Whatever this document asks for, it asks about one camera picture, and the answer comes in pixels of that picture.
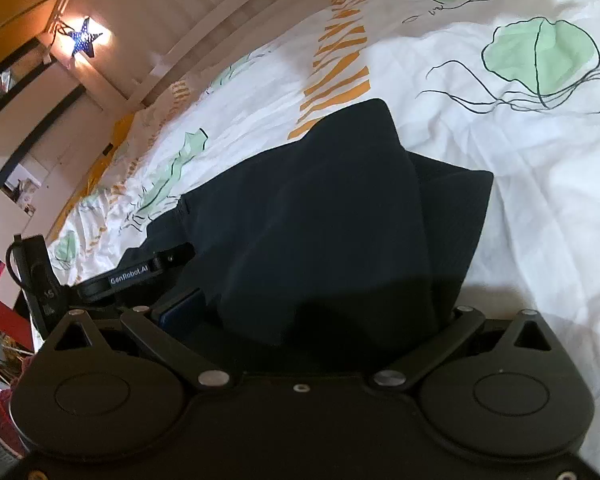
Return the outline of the black hooded sweatshirt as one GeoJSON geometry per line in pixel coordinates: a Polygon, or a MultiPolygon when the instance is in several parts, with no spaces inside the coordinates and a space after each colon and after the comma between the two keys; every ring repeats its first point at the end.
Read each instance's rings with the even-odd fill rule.
{"type": "Polygon", "coordinates": [[[172,333],[209,361],[282,374],[393,367],[449,321],[493,174],[407,151],[373,99],[184,194],[124,263],[189,243],[172,333]]]}

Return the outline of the blue star lamp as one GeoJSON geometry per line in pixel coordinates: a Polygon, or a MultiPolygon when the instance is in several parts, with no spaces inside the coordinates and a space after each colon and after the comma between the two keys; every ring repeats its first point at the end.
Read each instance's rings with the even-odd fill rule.
{"type": "Polygon", "coordinates": [[[102,32],[91,31],[91,18],[87,15],[78,28],[63,20],[58,20],[55,25],[55,35],[69,38],[72,41],[70,56],[75,58],[83,54],[87,58],[95,57],[94,43],[102,36],[102,32]]]}

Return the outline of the white patterned duvet cover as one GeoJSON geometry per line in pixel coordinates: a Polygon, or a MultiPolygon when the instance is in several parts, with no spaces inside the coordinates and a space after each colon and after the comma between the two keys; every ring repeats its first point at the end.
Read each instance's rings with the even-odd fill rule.
{"type": "Polygon", "coordinates": [[[460,300],[544,314],[592,388],[600,472],[600,0],[318,1],[134,116],[50,245],[58,278],[111,269],[185,192],[383,99],[404,148],[494,175],[460,300]]]}

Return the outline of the orange bed sheet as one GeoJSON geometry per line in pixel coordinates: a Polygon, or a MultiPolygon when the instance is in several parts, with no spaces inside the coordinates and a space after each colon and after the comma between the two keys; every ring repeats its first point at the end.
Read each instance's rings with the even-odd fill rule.
{"type": "Polygon", "coordinates": [[[105,153],[98,156],[69,198],[47,241],[57,245],[73,234],[79,252],[92,252],[109,229],[112,211],[122,204],[131,180],[147,166],[174,120],[262,56],[264,47],[258,47],[238,58],[237,53],[246,50],[252,36],[259,42],[265,36],[277,37],[299,23],[299,16],[314,6],[317,0],[278,0],[223,39],[148,107],[115,122],[105,153]]]}

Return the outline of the white wooden bed frame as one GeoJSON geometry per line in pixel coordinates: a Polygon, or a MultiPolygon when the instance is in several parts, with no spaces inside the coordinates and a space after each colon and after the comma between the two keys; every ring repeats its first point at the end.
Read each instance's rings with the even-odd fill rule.
{"type": "Polygon", "coordinates": [[[94,58],[67,36],[43,41],[110,113],[152,102],[189,70],[224,63],[279,34],[326,0],[58,0],[50,27],[90,24],[94,58]]]}

